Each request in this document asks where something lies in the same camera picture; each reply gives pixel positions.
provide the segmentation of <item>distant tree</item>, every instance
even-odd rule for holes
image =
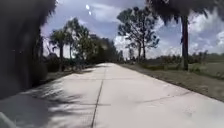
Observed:
[[[60,56],[60,71],[63,71],[63,59],[64,59],[64,46],[68,43],[66,32],[64,29],[53,30],[50,35],[49,43],[52,44],[55,48],[59,49]]]
[[[67,35],[67,41],[69,44],[70,49],[70,61],[72,61],[72,52],[75,50],[77,42],[78,42],[78,29],[80,28],[80,24],[77,18],[73,18],[72,20],[69,20],[65,26],[64,29]]]
[[[124,54],[122,50],[118,53],[118,60],[121,63],[124,62]]]
[[[132,48],[128,49],[129,59],[133,60],[134,58],[134,50]]]
[[[122,11],[117,18],[122,23],[118,26],[118,34],[131,40],[129,46],[138,49],[139,59],[143,49],[143,58],[146,59],[146,48],[155,48],[159,42],[153,31],[157,17],[148,8],[134,7]]]

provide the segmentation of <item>tree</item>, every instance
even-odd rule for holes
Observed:
[[[78,29],[79,29],[79,21],[77,18],[73,18],[69,20],[64,26],[65,31],[68,33],[67,41],[70,49],[70,60],[72,61],[72,51],[75,49],[75,45],[78,41]]]
[[[13,95],[33,85],[35,74],[39,74],[33,69],[42,64],[32,55],[38,51],[40,28],[55,6],[56,0],[0,1],[0,58],[4,60],[0,64],[1,94]]]
[[[204,14],[206,10],[213,10],[215,0],[147,0],[149,7],[153,8],[161,19],[167,24],[172,19],[182,23],[182,56],[183,68],[188,70],[188,16],[191,12]]]
[[[143,58],[146,59],[146,48],[155,48],[159,42],[153,31],[156,16],[148,8],[134,7],[122,11],[117,18],[122,23],[118,26],[118,34],[132,42],[129,47],[138,49],[138,58],[141,58],[143,49]]]
[[[53,30],[52,34],[50,35],[50,44],[52,44],[55,48],[59,49],[59,56],[60,56],[60,71],[63,71],[63,59],[64,59],[64,45],[67,42],[67,33],[64,29]]]
[[[132,60],[134,58],[134,50],[132,48],[129,48],[128,54],[129,54],[129,59]]]

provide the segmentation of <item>tree canopy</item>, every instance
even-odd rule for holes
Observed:
[[[139,59],[143,49],[143,58],[145,59],[146,48],[155,48],[159,43],[159,39],[154,32],[157,21],[156,15],[148,8],[133,7],[122,11],[117,18],[121,21],[118,26],[118,34],[131,41],[128,47],[138,49]]]

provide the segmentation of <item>paved road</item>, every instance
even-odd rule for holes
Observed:
[[[0,101],[0,111],[21,128],[224,127],[223,103],[115,64]]]

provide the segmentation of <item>sky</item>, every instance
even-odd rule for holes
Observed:
[[[144,7],[145,0],[58,0],[55,14],[43,26],[42,35],[48,37],[52,30],[62,28],[68,20],[77,17],[79,23],[88,27],[92,33],[114,40],[117,49],[123,50],[124,57],[128,57],[128,50],[125,49],[128,41],[118,36],[119,21],[116,17],[122,10],[134,6]],[[180,23],[172,21],[165,26],[162,20],[158,20],[155,31],[160,42],[156,49],[147,50],[148,58],[181,53]],[[207,18],[198,14],[189,17],[189,53],[206,50],[210,53],[224,53],[224,22],[216,11],[209,13]],[[67,47],[64,51],[65,57],[69,57]]]

